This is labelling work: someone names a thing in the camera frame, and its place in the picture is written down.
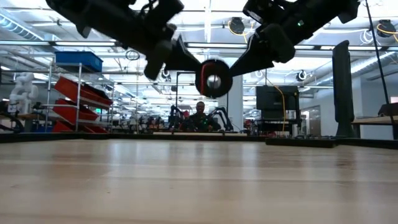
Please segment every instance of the ceiling duct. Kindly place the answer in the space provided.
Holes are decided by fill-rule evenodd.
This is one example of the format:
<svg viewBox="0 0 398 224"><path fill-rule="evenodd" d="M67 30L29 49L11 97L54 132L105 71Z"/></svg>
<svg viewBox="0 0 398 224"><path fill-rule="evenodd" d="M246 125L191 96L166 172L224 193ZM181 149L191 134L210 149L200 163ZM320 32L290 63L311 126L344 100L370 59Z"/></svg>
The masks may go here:
<svg viewBox="0 0 398 224"><path fill-rule="evenodd" d="M393 61L398 60L397 52L386 52L380 55L381 66L384 67L389 65ZM356 78L358 76L367 74L379 68L377 57L371 57L366 60L357 60L351 63L351 77ZM327 85L333 81L332 75L324 76L323 78L316 81L316 85Z"/></svg>
<svg viewBox="0 0 398 224"><path fill-rule="evenodd" d="M40 40L59 39L57 36L53 34L45 34L41 31L35 30L33 27L30 27L25 22L15 18L4 9L0 9L0 27L17 34L18 36L26 40L40 41ZM53 47L40 47L40 48L46 52L55 51Z"/></svg>

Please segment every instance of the wooden table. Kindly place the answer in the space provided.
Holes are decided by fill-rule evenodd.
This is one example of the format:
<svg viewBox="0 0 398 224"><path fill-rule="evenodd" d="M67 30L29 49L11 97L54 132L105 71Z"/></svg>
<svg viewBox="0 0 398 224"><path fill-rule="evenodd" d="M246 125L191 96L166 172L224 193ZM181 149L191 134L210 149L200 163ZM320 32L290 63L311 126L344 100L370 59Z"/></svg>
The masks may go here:
<svg viewBox="0 0 398 224"><path fill-rule="evenodd" d="M0 144L2 224L396 224L398 151L254 142Z"/></svg>
<svg viewBox="0 0 398 224"><path fill-rule="evenodd" d="M398 124L398 116L393 116L394 121ZM378 126L391 126L391 118L389 116L375 117L375 118L361 118L352 122L354 131L358 138L361 137L361 125L378 125ZM392 127L392 135L395 140L398 140L398 127Z"/></svg>

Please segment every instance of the computer monitor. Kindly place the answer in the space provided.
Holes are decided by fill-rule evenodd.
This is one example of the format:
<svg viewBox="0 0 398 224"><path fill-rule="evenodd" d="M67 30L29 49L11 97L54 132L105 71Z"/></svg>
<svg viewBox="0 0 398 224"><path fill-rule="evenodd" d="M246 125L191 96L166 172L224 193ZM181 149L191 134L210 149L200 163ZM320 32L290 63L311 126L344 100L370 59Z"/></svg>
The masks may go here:
<svg viewBox="0 0 398 224"><path fill-rule="evenodd" d="M297 86L278 86L285 99L285 110L296 110L299 100L299 88ZM283 110L282 94L274 86L256 87L256 108L264 111Z"/></svg>

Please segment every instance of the white pillar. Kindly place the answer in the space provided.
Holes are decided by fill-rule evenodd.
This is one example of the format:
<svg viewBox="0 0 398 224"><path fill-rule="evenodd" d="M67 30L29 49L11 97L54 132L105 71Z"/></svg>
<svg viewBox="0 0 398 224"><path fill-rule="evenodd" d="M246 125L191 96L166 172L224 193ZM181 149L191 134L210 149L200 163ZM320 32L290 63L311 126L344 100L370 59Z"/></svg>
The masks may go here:
<svg viewBox="0 0 398 224"><path fill-rule="evenodd" d="M228 116L231 120L234 131L243 129L243 77L234 77L233 85L228 93ZM227 95L218 98L218 106L227 106ZM218 120L224 129L223 122Z"/></svg>

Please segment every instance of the ceiling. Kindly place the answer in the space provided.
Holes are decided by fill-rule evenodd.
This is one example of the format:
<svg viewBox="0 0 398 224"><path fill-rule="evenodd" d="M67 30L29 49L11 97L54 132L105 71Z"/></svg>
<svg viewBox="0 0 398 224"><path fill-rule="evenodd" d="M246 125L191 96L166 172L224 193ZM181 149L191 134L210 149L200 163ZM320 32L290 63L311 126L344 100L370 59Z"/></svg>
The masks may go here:
<svg viewBox="0 0 398 224"><path fill-rule="evenodd" d="M203 42L203 43L230 43L245 44L245 38L232 34L228 26L228 21L232 17L242 17L246 26L245 32L249 37L254 29L259 25L254 20L246 17L241 10L246 3L245 0L235 0L233 4L227 0L204 0L191 1L181 0L185 9L182 13L172 19L172 23L176 24L178 29L175 37L181 35L186 42ZM132 9L140 10L147 3L147 0L137 0L136 4L131 6ZM369 0L371 13L375 24L380 19L390 19L394 25L398 24L398 7L396 0ZM15 21L19 21L26 26L27 29L37 33L45 40L89 40L89 41L110 41L111 39L97 31L90 34L87 39L82 38L75 29L75 26L60 16L57 12L49 9L45 0L0 0L0 14L10 15ZM342 24L337 18L333 19L324 28L317 31L311 39L305 40L305 45L336 45L341 41L349 40L351 45L370 45L371 39L366 29L369 28L369 19L367 17L366 8L361 5L359 7L358 18ZM4 28L0 28L1 39L3 40L24 40L21 36L14 34ZM380 45L398 46L393 37L381 38L377 37ZM53 54L45 49L35 47L1 47L0 60L2 65L7 65L11 69L28 69L42 67L37 63L26 60L25 58L10 57L9 50L15 50L22 55L28 55L34 60L49 64L53 59ZM166 85L153 86L145 84L149 81L141 73L146 65L146 60L142 57L140 60L130 61L125 58L125 51L116 47L62 47L58 50L85 50L92 51L99 55L104 63L104 70L108 73L119 72L119 75L107 74L104 72L105 78L115 82L125 83L119 85L115 100L119 101L118 105L123 111L122 114L131 114L133 107L140 107L140 113L153 113L165 116L169 112L169 108L175 103L175 92L171 90L171 86L176 81L176 74L171 72L171 83ZM197 59L204 61L209 55L211 58L222 58L227 64L231 65L243 53L243 49L189 49ZM295 74L305 70L312 73L317 68L327 65L331 62L330 52L316 51L298 51L296 57L286 64L276 63L274 68L268 69L267 78L276 85L289 85L296 83ZM373 57L374 52L355 52L351 57L356 60L364 60ZM255 108L255 92L253 85L265 84L264 71L252 72L243 75L244 83L244 111L249 113ZM189 105L194 108L198 100L205 100L207 110L217 106L217 100L206 99L199 95L193 83L193 75L181 75L178 93L181 96L179 104ZM165 80L160 78L158 82L164 83ZM131 95L139 100L131 101Z"/></svg>

